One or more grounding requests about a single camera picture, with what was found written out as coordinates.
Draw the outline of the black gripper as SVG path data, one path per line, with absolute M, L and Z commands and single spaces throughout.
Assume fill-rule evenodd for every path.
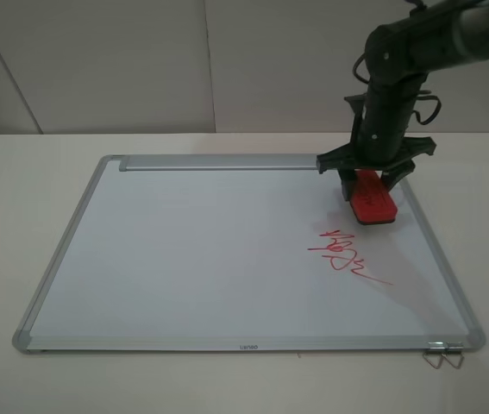
M 405 135 L 421 87 L 420 81 L 399 81 L 394 85 L 371 81 L 366 94 L 348 98 L 355 111 L 350 142 L 317 156 L 320 173 L 338 170 L 346 202 L 353 198 L 359 181 L 355 170 L 382 171 L 380 179 L 391 191 L 414 172 L 413 158 L 435 152 L 432 138 Z

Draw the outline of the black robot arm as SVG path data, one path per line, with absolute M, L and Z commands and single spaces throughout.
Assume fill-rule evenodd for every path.
M 368 36 L 357 60 L 368 71 L 367 90 L 345 99 L 354 112 L 350 141 L 317 156 L 320 173 L 338 172 L 346 201 L 356 192 L 361 170 L 379 172 L 391 190 L 414 171 L 416 156 L 434 153 L 431 138 L 405 134 L 411 119 L 429 124 L 442 108 L 437 104 L 426 119 L 415 109 L 419 101 L 439 100 L 423 88 L 430 73 L 489 60 L 489 1 L 414 5 L 407 18 Z

